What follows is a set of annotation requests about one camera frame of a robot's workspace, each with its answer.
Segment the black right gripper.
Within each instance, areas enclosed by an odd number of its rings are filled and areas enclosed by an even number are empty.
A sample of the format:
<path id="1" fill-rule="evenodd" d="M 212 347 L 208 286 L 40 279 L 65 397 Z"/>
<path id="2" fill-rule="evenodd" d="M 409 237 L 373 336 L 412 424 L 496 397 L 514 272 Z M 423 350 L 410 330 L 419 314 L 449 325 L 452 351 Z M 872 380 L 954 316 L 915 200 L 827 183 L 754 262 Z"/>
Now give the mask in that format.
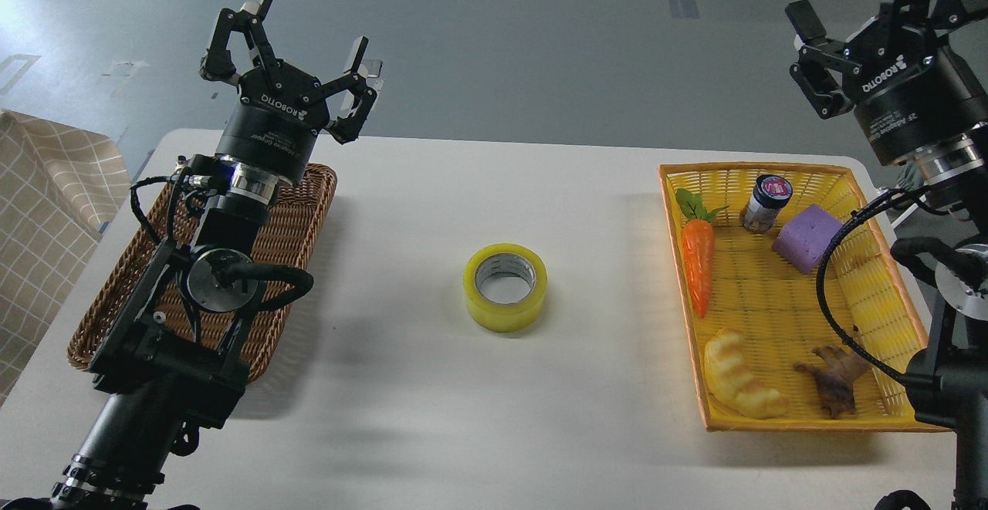
<path id="1" fill-rule="evenodd" d="M 808 0 L 786 15 L 797 50 L 790 77 L 822 119 L 853 110 L 880 164 L 986 122 L 986 89 L 949 35 L 985 20 L 987 0 L 880 0 L 880 21 L 845 40 L 829 38 Z"/>

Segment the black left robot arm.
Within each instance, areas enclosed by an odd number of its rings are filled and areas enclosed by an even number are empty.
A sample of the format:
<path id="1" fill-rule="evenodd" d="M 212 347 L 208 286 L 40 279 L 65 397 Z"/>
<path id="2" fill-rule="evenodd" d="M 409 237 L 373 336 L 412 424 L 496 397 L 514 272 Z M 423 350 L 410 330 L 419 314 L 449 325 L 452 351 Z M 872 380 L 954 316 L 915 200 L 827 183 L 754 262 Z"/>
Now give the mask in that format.
<path id="1" fill-rule="evenodd" d="M 225 426 L 249 383 L 243 352 L 256 323 L 312 289 L 301 261 L 264 262 L 258 243 L 287 190 L 301 187 L 321 133 L 356 140 L 377 101 L 359 36 L 340 77 L 323 81 L 274 53 L 274 0 L 223 8 L 200 75 L 238 103 L 212 155 L 178 157 L 130 188 L 144 263 L 121 264 L 126 291 L 96 302 L 103 340 L 86 369 L 109 398 L 49 495 L 4 509 L 144 509 L 170 456 L 193 454 Z"/>

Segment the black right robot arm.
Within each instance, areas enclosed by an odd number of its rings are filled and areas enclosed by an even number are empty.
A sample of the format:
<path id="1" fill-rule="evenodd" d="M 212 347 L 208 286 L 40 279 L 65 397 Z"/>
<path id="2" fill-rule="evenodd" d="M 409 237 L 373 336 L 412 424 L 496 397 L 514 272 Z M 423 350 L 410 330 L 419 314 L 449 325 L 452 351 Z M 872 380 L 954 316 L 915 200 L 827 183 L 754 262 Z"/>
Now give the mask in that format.
<path id="1" fill-rule="evenodd" d="M 842 342 L 905 388 L 918 422 L 956 433 L 954 509 L 986 507 L 986 91 L 949 33 L 986 18 L 986 0 L 880 0 L 848 40 L 830 39 L 809 1 L 787 6 L 798 38 L 790 76 L 822 119 L 853 113 L 883 165 L 913 163 L 914 191 L 893 189 L 855 212 L 840 243 L 893 205 L 964 211 L 976 232 L 956 245 L 900 238 L 893 260 L 936 289 L 927 346 L 904 372 L 878 361 L 837 323 Z"/>

